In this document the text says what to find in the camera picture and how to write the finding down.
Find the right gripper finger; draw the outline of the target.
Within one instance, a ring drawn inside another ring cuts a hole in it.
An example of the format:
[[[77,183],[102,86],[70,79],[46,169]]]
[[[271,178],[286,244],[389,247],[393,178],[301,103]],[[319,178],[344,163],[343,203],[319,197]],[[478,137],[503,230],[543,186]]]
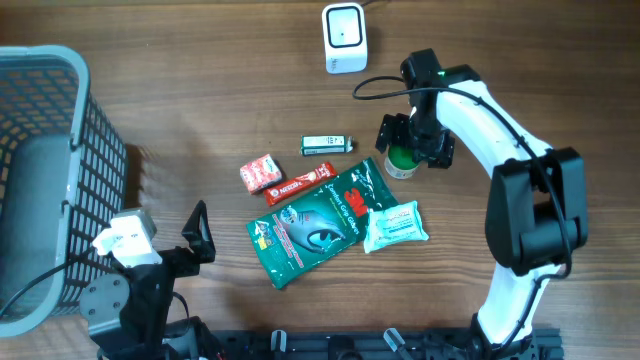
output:
[[[375,148],[385,153],[388,147],[400,146],[408,148],[410,145],[409,117],[405,114],[386,114],[379,128]]]
[[[427,157],[429,168],[448,169],[453,162],[455,139],[451,137],[449,130],[443,130],[437,140],[433,142],[432,149]]]

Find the green lid jar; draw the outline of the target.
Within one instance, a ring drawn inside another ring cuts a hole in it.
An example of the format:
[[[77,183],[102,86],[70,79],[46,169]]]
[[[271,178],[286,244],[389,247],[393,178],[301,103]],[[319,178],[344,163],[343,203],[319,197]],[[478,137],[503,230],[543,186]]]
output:
[[[384,162],[386,172],[393,178],[411,178],[419,165],[413,161],[413,152],[401,146],[390,146]]]

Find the red Nescafe sachet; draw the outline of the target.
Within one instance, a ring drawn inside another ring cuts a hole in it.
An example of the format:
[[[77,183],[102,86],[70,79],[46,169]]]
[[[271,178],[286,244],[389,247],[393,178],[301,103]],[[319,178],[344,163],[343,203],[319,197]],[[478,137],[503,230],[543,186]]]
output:
[[[273,206],[325,180],[332,179],[337,175],[338,173],[333,165],[329,162],[324,162],[306,174],[268,188],[264,192],[266,204]]]

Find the light green tissue pack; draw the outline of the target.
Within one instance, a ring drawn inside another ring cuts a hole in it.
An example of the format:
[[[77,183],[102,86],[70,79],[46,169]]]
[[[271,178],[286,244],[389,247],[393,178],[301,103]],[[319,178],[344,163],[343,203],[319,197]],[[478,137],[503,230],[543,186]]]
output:
[[[384,247],[408,241],[428,241],[418,203],[411,201],[372,212],[369,215],[367,234],[363,241],[364,252],[381,250]]]

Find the green white battery pack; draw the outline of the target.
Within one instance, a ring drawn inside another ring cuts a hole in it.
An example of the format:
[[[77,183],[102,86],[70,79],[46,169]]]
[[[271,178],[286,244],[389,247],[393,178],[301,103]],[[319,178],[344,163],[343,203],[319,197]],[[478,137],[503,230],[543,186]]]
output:
[[[303,156],[344,154],[353,150],[353,138],[346,135],[302,136],[300,153]]]

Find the red white small box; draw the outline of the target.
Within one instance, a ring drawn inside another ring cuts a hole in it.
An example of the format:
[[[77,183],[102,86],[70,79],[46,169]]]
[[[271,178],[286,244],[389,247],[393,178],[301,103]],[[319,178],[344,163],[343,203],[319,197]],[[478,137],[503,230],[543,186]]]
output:
[[[283,178],[282,171],[270,154],[254,159],[240,168],[241,179],[250,194],[256,194]]]

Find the green 3M gloves packet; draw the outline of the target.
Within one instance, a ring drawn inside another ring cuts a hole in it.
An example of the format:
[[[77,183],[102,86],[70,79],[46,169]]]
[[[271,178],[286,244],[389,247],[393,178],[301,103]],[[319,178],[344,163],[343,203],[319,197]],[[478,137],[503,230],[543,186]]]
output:
[[[396,206],[369,157],[310,192],[246,224],[261,265],[277,289],[362,241],[369,214]]]

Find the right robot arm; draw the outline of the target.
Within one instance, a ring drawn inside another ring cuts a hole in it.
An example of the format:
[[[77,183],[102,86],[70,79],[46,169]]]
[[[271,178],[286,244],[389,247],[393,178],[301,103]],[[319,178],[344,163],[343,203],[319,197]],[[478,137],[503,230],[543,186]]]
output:
[[[431,49],[403,61],[409,114],[383,119],[376,141],[392,176],[448,168],[462,142],[490,176],[485,237],[496,267],[466,328],[429,329],[428,359],[560,359],[562,338],[532,319],[547,284],[568,277],[588,238],[584,162],[520,126],[467,65],[445,68]]]

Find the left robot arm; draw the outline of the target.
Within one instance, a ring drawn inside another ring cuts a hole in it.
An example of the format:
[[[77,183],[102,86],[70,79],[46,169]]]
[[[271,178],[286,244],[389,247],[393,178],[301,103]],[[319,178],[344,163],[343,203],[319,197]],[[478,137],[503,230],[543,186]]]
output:
[[[188,315],[169,323],[175,280],[197,276],[202,264],[215,260],[207,209],[199,201],[181,234],[186,247],[156,251],[157,228],[142,209],[115,215],[92,241],[101,256],[114,258],[113,270],[91,281],[80,297],[88,334],[100,359],[223,359],[221,342],[206,324]]]

